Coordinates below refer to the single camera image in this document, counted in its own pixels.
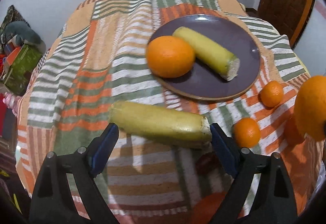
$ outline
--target stuffed toy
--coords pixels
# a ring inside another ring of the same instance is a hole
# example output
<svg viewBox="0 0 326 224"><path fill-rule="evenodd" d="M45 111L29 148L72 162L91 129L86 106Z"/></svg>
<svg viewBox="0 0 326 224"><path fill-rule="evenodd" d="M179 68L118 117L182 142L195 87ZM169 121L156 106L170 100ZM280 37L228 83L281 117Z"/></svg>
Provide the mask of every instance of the stuffed toy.
<svg viewBox="0 0 326 224"><path fill-rule="evenodd" d="M10 35L16 35L15 46L23 46L24 43L38 45L41 43L40 36L34 32L24 21L13 21L4 29L4 35L1 36L4 43L8 42Z"/></svg>

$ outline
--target tangerine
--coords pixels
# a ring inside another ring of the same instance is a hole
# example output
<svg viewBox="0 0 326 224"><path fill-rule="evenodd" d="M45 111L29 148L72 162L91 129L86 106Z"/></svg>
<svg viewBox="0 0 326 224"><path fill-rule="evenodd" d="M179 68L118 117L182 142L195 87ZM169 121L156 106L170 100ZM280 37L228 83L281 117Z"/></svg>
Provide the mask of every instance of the tangerine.
<svg viewBox="0 0 326 224"><path fill-rule="evenodd" d="M192 69L195 51L184 40L161 36L151 41L146 50L148 67L162 78L177 78Z"/></svg>
<svg viewBox="0 0 326 224"><path fill-rule="evenodd" d="M260 140L260 130L257 122L245 117L233 127L234 139L239 147L254 147Z"/></svg>
<svg viewBox="0 0 326 224"><path fill-rule="evenodd" d="M275 107L283 98L283 87L277 81L272 80L260 91L261 102L266 107Z"/></svg>
<svg viewBox="0 0 326 224"><path fill-rule="evenodd" d="M325 139L326 77L314 76L302 84L294 103L294 118L299 133L316 141Z"/></svg>

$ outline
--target pink object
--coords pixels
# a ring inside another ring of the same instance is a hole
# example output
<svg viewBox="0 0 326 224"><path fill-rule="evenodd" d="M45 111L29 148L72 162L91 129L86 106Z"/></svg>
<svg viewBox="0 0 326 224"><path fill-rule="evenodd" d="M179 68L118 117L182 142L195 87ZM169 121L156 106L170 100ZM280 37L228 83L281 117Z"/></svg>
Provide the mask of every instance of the pink object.
<svg viewBox="0 0 326 224"><path fill-rule="evenodd" d="M18 113L18 102L21 99L20 96L13 95L12 93L6 92L4 94L3 103L9 108L12 109L12 113L17 117Z"/></svg>

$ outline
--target blue gripper pad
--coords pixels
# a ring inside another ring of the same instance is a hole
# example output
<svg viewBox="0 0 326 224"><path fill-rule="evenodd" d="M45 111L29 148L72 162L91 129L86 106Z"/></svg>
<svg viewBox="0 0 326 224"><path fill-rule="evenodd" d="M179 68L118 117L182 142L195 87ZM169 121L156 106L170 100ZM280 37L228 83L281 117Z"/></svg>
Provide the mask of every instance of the blue gripper pad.
<svg viewBox="0 0 326 224"><path fill-rule="evenodd" d="M225 172L235 178L238 174L238 166L240 162L239 148L234 139L229 138L217 124L210 125L212 140L211 144L218 156Z"/></svg>

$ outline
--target screw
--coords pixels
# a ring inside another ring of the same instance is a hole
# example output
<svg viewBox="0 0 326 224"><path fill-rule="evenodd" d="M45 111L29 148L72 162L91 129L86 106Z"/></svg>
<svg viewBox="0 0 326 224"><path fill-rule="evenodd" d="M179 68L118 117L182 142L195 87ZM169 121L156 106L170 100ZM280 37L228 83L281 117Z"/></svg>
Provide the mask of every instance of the screw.
<svg viewBox="0 0 326 224"><path fill-rule="evenodd" d="M79 148L77 149L77 152L78 152L79 154L83 154L85 151L86 151L86 148L85 148L85 147L79 147Z"/></svg>
<svg viewBox="0 0 326 224"><path fill-rule="evenodd" d="M275 159L279 159L281 157L280 153L278 153L278 152L274 152L273 156Z"/></svg>
<svg viewBox="0 0 326 224"><path fill-rule="evenodd" d="M248 149L247 147L243 147L243 148L241 149L241 152L242 152L243 154L249 154L249 153L250 153L250 149Z"/></svg>
<svg viewBox="0 0 326 224"><path fill-rule="evenodd" d="M50 151L48 154L46 154L46 157L51 159L54 156L54 152Z"/></svg>

